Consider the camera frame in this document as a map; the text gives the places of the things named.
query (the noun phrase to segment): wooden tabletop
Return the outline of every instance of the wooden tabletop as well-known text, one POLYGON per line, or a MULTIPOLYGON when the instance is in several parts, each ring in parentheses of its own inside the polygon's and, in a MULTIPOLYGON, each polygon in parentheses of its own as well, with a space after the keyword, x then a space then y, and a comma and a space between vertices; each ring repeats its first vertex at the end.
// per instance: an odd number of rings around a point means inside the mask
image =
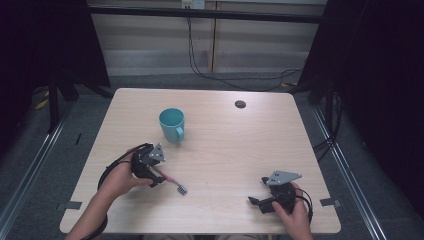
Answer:
POLYGON ((275 213, 262 214, 248 196, 271 197, 261 177, 274 170, 300 173, 295 182, 312 198, 313 233, 336 233, 340 222, 293 96, 203 90, 119 89, 97 135, 60 229, 69 232, 95 194, 106 166, 143 143, 162 143, 166 162, 158 166, 188 194, 164 182, 137 187, 119 197, 108 212, 108 233, 279 234, 275 213), (235 102, 246 103, 243 109, 235 102), (185 138, 169 143, 158 122, 169 107, 185 114, 185 138))

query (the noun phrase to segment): person's left hand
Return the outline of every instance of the person's left hand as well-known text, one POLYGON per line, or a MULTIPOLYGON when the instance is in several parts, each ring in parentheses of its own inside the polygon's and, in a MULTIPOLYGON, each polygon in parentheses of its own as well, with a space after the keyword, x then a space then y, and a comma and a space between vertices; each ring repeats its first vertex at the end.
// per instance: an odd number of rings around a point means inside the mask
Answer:
POLYGON ((133 153, 126 156, 106 177, 98 193, 103 197, 115 200, 136 186, 153 184, 151 179, 135 178, 131 173, 131 158, 133 153))

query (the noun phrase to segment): teal mug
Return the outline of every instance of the teal mug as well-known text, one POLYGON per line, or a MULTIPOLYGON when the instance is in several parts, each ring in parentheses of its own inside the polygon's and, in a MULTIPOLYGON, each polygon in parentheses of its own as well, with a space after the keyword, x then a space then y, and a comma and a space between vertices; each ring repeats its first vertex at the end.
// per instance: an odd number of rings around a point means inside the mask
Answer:
POLYGON ((184 113, 181 110, 163 110, 159 115, 159 122, 166 140, 177 143, 184 139, 184 113))

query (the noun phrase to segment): cable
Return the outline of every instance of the cable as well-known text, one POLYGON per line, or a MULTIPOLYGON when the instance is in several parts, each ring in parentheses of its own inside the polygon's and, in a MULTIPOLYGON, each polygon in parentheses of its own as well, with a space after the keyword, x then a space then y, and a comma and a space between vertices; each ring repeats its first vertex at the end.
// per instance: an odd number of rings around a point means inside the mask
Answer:
POLYGON ((202 72, 200 72, 195 57, 194 57, 194 47, 193 47, 193 39, 192 39, 192 31, 191 31, 191 19, 187 18, 187 24, 188 24, 188 39, 189 39, 189 59, 190 59, 190 67, 191 70, 199 77, 205 78, 205 79, 209 79, 209 80, 214 80, 214 81, 220 81, 223 82, 229 86, 244 90, 244 91, 255 91, 255 92, 269 92, 272 91, 278 87, 281 86, 281 84, 283 83, 283 78, 288 77, 296 72, 302 71, 302 68, 299 69, 288 69, 285 70, 281 73, 280 76, 278 77, 269 77, 269 78, 255 78, 255 77, 248 77, 248 78, 217 78, 217 77, 210 77, 210 76, 206 76, 204 75, 202 72), (235 85, 233 83, 230 83, 228 81, 233 81, 233 80, 279 80, 278 84, 276 84, 275 86, 272 86, 270 88, 267 89, 248 89, 248 88, 244 88, 238 85, 235 85))
POLYGON ((330 136, 325 139, 323 142, 319 143, 318 145, 314 146, 314 152, 317 153, 318 151, 321 150, 322 146, 324 146, 326 143, 328 143, 328 146, 326 148, 326 150, 324 151, 324 153, 318 158, 318 162, 320 162, 324 156, 327 154, 327 152, 333 147, 334 142, 336 141, 336 137, 337 134, 339 132, 340 129, 340 122, 341 122, 341 118, 342 118, 342 111, 343 111, 343 104, 341 102, 340 96, 335 93, 336 96, 336 104, 335 104, 335 112, 337 113, 337 123, 336 123, 336 127, 334 130, 330 131, 330 136))
POLYGON ((298 195, 295 196, 296 198, 302 199, 308 205, 308 219, 309 219, 309 223, 311 223, 312 222, 312 216, 314 215, 311 196, 309 196, 309 194, 303 189, 295 188, 295 190, 299 190, 299 191, 305 193, 309 198, 309 201, 308 201, 308 199, 306 199, 303 196, 298 196, 298 195))
POLYGON ((122 155, 121 157, 119 157, 118 159, 116 159, 115 161, 113 161, 113 162, 112 162, 112 164, 110 164, 108 167, 106 167, 106 170, 103 172, 102 176, 100 177, 99 183, 98 183, 98 185, 97 185, 97 190, 99 190, 99 189, 100 189, 100 186, 102 186, 103 181, 106 179, 106 177, 109 175, 109 173, 110 173, 110 172, 112 172, 112 170, 113 170, 116 166, 118 166, 118 164, 120 164, 120 161, 121 161, 122 159, 124 159, 126 156, 130 155, 131 153, 133 153, 135 150, 138 150, 138 149, 140 149, 140 148, 142 148, 142 147, 145 147, 145 146, 147 146, 147 145, 149 145, 149 144, 144 143, 144 144, 141 144, 141 145, 139 145, 139 146, 137 146, 137 147, 131 148, 131 149, 130 149, 130 150, 128 150, 126 153, 124 153, 124 155, 122 155))

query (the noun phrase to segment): person's right hand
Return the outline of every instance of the person's right hand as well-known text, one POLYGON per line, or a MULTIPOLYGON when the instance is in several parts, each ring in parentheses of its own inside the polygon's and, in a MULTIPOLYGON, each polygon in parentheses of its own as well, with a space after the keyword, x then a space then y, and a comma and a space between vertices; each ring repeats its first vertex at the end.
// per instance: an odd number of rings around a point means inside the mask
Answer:
MULTIPOLYGON (((299 189, 296 183, 292 183, 292 185, 295 189, 299 189)), ((296 195, 303 196, 303 192, 296 190, 296 195)), ((308 212, 302 199, 296 198, 292 214, 287 214, 278 202, 272 202, 272 206, 283 222, 287 233, 294 240, 312 240, 308 212)))
POLYGON ((109 173, 97 191, 98 195, 114 201, 119 196, 129 192, 133 187, 148 186, 153 183, 151 179, 133 177, 131 173, 131 158, 133 154, 131 153, 122 159, 121 163, 109 173))

